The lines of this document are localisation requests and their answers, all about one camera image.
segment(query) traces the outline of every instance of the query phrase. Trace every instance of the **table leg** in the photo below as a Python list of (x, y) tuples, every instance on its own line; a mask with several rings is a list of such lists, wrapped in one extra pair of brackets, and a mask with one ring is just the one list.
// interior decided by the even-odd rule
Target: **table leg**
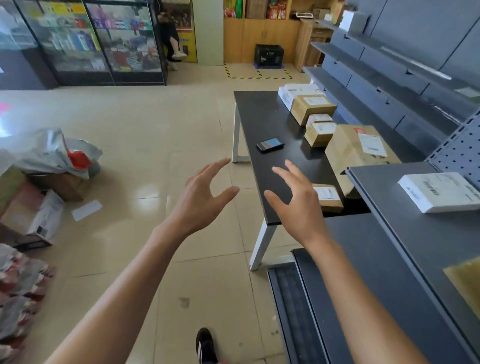
[(239, 138), (240, 138), (240, 115), (237, 103), (235, 103), (235, 115), (233, 117), (233, 148), (232, 163), (250, 162), (249, 156), (239, 156)]
[(265, 251), (270, 244), (270, 241), (273, 238), (276, 225), (268, 226), (265, 219), (260, 228), (260, 233), (258, 234), (257, 242), (255, 243), (255, 248), (253, 249), (252, 257), (250, 259), (250, 270), (257, 270), (262, 262)]

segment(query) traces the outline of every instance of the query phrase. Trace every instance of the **black sneaker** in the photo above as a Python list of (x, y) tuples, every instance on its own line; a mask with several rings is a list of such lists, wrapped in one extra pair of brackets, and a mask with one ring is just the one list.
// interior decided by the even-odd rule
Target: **black sneaker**
[(218, 363), (212, 334), (207, 328), (201, 328), (198, 330), (197, 339), (195, 340), (195, 348), (197, 351), (198, 362), (200, 364)]

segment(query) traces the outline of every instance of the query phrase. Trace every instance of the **paper on floor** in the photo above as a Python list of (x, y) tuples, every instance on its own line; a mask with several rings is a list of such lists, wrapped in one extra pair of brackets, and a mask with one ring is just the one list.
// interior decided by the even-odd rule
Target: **paper on floor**
[(75, 221), (79, 221), (87, 217), (88, 215), (93, 214), (95, 211), (98, 211), (101, 208), (102, 208), (102, 204), (99, 203), (98, 200), (94, 200), (92, 202), (89, 202), (86, 205), (83, 205), (82, 207), (79, 207), (73, 210), (72, 216)]

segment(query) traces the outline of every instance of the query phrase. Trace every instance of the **black crate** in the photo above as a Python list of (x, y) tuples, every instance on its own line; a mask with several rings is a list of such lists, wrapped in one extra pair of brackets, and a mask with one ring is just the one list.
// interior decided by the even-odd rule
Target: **black crate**
[(255, 66), (257, 68), (282, 68), (283, 48), (278, 44), (255, 45)]

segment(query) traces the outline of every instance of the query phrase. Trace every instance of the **gray plastic bag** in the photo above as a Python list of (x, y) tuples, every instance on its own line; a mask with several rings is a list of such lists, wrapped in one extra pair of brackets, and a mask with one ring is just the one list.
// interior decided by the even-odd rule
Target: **gray plastic bag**
[(89, 178), (88, 169), (77, 170), (68, 158), (70, 152), (80, 150), (95, 163), (103, 154), (101, 149), (85, 140), (65, 138), (60, 128), (38, 129), (32, 132), (0, 138), (0, 148), (15, 158), (14, 165), (28, 174), (68, 172)]

